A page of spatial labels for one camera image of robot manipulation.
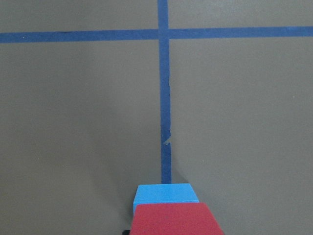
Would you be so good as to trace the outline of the red cube block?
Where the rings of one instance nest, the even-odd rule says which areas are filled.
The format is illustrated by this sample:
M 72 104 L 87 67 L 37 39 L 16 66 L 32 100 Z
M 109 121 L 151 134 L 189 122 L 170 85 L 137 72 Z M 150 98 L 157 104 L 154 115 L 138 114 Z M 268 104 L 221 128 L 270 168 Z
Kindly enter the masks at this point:
M 141 204 L 136 207 L 131 235 L 223 235 L 205 203 Z

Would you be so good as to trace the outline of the blue cube block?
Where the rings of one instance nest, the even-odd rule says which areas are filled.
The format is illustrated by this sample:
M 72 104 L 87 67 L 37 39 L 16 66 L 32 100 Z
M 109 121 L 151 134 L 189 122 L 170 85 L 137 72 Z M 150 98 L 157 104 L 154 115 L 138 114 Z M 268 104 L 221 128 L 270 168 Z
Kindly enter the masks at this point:
M 190 184 L 139 185 L 133 201 L 133 214 L 141 204 L 198 203 L 199 199 Z

